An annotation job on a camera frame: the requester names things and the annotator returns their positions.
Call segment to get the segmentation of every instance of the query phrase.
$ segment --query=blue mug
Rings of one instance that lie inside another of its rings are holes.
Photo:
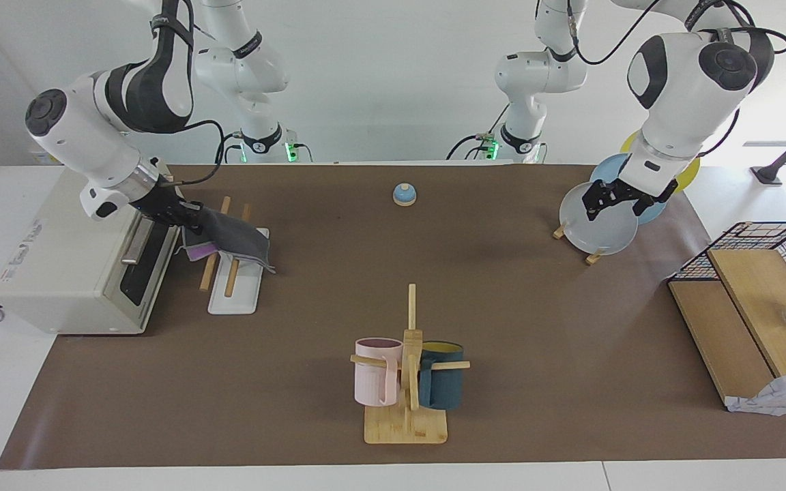
[[[450,410],[459,407],[463,399],[462,370],[432,370],[433,363],[462,361],[463,347],[456,342],[427,341],[420,354],[418,399],[420,405],[431,409]]]

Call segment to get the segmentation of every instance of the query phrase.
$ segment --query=pink mug handle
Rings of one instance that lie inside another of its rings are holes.
[[[387,362],[387,372],[384,376],[384,396],[381,399],[381,404],[393,405],[396,402],[396,373],[398,367],[396,366],[396,358],[381,355],[384,361]]]

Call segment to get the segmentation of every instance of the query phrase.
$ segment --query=black wire grid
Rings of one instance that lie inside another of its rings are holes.
[[[699,255],[692,258],[670,282],[719,280],[708,251],[716,249],[775,249],[786,262],[786,222],[740,222],[724,232]]]

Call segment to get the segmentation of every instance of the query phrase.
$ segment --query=mug handle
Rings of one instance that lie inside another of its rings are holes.
[[[430,407],[431,394],[433,394],[433,360],[424,359],[420,362],[420,383],[418,383],[420,405]]]
[[[391,405],[396,404],[396,377],[398,376],[399,367],[396,366],[396,358],[382,355],[384,361],[387,362],[387,370],[384,375],[384,396],[381,398],[381,404]]]

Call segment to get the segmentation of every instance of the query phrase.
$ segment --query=small blue round object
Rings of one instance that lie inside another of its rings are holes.
[[[411,206],[418,199],[418,191],[408,183],[396,184],[393,189],[393,201],[399,206]]]
[[[629,153],[617,153],[617,155],[609,156],[609,158],[599,162],[599,165],[593,169],[593,174],[590,174],[590,181],[602,179],[605,183],[610,183],[617,179],[620,174],[621,167],[624,167],[624,162],[629,156]],[[665,203],[655,203],[649,206],[641,215],[639,215],[639,224],[643,226],[660,216],[665,209]]]

